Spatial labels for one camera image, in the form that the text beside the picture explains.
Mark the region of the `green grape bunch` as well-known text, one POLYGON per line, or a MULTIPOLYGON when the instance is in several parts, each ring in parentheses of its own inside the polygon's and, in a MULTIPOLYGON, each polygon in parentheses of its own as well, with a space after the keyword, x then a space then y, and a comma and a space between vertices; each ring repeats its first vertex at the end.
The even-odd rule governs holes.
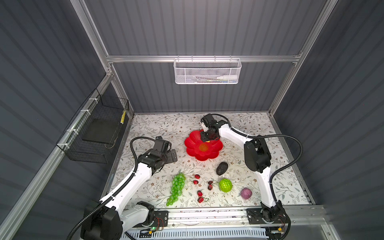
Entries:
POLYGON ((167 199, 166 206, 172 206, 175 202, 179 200, 182 195, 184 186, 186 182, 186 177, 183 173, 178 173, 172 181, 171 186, 171 195, 167 199))

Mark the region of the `dark avocado fake fruit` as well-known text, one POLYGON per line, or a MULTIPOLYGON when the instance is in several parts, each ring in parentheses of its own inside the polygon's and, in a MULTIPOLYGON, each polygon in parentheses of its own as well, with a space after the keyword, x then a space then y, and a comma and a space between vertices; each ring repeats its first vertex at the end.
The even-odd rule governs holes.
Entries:
POLYGON ((218 176, 221 176, 221 175, 223 175, 228 170, 228 168, 229 168, 228 163, 221 162, 221 163, 219 163, 219 165, 216 168, 216 174, 218 176))

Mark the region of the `dark cherry pair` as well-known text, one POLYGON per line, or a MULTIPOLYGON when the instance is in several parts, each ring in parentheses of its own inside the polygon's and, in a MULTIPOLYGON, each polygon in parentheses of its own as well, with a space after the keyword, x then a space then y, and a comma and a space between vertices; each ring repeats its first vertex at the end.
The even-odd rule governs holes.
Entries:
POLYGON ((208 190, 211 191, 213 189, 214 181, 208 181, 208 190))

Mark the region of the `green custard apple fake fruit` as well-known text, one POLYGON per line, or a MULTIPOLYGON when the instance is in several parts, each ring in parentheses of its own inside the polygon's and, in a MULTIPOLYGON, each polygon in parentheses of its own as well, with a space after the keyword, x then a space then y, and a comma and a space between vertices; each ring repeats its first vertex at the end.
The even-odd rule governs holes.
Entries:
POLYGON ((224 193, 228 193, 232 190, 233 184, 229 179, 221 179, 219 181, 219 189, 224 193))

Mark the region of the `purple fig fake fruit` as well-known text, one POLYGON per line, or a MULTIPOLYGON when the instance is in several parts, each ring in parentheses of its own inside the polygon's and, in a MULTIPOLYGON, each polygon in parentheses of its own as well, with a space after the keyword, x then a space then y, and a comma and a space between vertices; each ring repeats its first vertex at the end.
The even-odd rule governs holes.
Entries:
POLYGON ((243 188, 240 194, 244 200, 248 200, 252 197, 253 192, 249 188, 243 188))

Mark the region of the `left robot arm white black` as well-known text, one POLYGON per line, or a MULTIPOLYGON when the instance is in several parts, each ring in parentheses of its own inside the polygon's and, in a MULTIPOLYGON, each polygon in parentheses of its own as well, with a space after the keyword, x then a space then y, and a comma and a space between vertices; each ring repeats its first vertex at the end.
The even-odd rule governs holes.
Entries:
POLYGON ((69 233, 69 240, 77 230, 80 230, 82 240, 118 240, 132 227, 152 223, 154 206, 151 204, 138 202, 130 210, 125 207, 147 180, 165 165, 175 163, 178 159, 172 143, 161 136, 154 139, 145 137, 154 145, 145 153, 137 155, 134 142, 139 139, 140 137, 135 137, 130 141, 134 168, 110 193, 86 207, 84 217, 69 233))

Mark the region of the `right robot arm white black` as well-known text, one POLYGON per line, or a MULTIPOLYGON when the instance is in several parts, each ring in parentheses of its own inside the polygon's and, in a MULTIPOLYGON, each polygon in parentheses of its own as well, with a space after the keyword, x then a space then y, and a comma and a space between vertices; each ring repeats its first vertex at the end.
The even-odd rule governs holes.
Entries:
POLYGON ((214 116, 221 117, 222 115, 207 114, 201 118, 202 141, 207 142, 224 138, 243 148, 245 164, 251 172, 256 174, 259 184, 263 221, 267 224, 275 222, 284 213, 282 204, 279 203, 272 189, 272 156, 266 141, 261 135, 252 137, 232 127, 227 118, 217 121, 214 116))

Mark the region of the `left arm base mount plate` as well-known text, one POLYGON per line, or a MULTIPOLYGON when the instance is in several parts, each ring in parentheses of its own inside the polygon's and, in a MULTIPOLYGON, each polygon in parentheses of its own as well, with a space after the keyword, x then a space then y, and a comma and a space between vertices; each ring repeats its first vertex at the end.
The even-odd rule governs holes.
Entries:
POLYGON ((144 220, 138 223, 134 228, 159 228, 162 229, 168 226, 169 212, 168 211, 144 211, 140 213, 139 220, 144 220))

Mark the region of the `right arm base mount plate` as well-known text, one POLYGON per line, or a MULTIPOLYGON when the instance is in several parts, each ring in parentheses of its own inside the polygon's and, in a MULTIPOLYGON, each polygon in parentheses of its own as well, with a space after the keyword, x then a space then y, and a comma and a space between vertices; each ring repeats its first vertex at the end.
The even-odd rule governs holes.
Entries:
POLYGON ((247 209, 249 224, 288 224, 289 218, 279 208, 247 209))

